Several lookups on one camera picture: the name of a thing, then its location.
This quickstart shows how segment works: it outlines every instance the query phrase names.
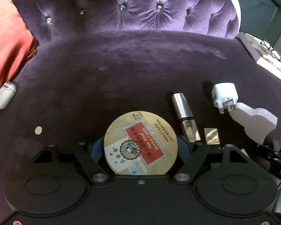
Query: sofa backrest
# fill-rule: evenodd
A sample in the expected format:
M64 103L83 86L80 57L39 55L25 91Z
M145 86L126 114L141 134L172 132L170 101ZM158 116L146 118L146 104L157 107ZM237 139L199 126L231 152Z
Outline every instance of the sofa backrest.
M235 38L231 0L12 0L40 43L74 34L171 30Z

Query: red satin cushion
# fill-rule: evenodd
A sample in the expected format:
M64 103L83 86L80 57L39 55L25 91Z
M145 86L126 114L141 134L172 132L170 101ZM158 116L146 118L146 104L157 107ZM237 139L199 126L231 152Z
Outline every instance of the red satin cushion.
M36 54L32 36L11 0L0 0L0 87Z

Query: sofa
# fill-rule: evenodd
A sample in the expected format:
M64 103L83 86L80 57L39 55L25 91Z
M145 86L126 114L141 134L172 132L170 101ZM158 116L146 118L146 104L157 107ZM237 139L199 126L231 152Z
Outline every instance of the sofa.
M240 13L232 0L12 1L39 46L0 110L0 222L11 214L8 175L47 145L103 136L118 116L138 110L180 134L173 93L186 96L202 137L218 128L222 145L253 154L243 127L212 103L214 84L234 83L240 102L278 117L267 140L281 140L281 81L235 39Z

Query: round emblem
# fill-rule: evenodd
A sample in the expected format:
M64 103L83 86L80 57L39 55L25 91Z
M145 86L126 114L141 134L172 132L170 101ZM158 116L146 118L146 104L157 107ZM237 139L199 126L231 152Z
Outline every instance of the round emblem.
M125 159L134 160L140 156L141 148L137 142L133 140L126 140L121 144L120 152Z

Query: gray wall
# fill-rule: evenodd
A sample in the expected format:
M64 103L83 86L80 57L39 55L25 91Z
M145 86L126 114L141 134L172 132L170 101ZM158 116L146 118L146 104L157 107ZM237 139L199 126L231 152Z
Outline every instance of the gray wall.
M263 39L275 15L277 6L272 0L239 0L240 31Z

